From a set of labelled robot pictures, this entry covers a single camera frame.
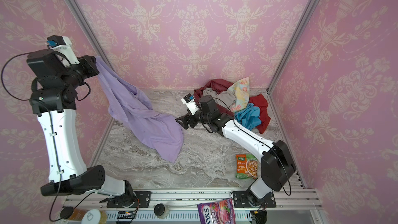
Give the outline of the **lavender purple cloth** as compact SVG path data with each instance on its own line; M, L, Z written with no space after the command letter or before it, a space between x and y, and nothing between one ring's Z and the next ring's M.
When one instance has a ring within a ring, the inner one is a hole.
M96 57L98 80L108 99L110 115L126 125L138 140L175 163L183 145L182 127L169 114L156 112L142 90L118 76Z

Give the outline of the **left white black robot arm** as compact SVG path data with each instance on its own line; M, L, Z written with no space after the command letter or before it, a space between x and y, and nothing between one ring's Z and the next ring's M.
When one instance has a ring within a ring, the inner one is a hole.
M102 166L88 168L81 156L76 133L79 86L96 76L96 58L71 61L53 49L30 53L27 64L36 75L30 105L40 123L49 157L49 182L41 186L44 197L106 195L108 207L130 207L137 199L130 183L107 176Z

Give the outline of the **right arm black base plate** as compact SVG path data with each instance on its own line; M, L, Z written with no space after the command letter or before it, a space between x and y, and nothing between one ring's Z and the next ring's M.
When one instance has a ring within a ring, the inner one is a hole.
M250 190L233 191L231 198L235 208L275 208L277 206L272 192L268 193L263 198L258 198Z

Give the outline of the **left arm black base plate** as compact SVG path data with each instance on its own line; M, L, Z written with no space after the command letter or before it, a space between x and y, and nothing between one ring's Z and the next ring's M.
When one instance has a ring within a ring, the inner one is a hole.
M130 198L116 197L116 200L107 201L107 208L148 208L151 200L151 191L135 191Z

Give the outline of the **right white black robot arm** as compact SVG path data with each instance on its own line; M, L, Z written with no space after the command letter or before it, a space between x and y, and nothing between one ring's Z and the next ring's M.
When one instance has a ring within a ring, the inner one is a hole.
M236 142L261 163L260 175L246 190L249 205L263 205L267 195L280 191L285 184L290 183L289 179L296 172L296 165L285 142L267 140L243 127L234 117L221 113L210 95L200 98L197 103L193 95L187 94L181 101L188 112L176 118L176 122L184 129L201 123L209 133L217 133Z

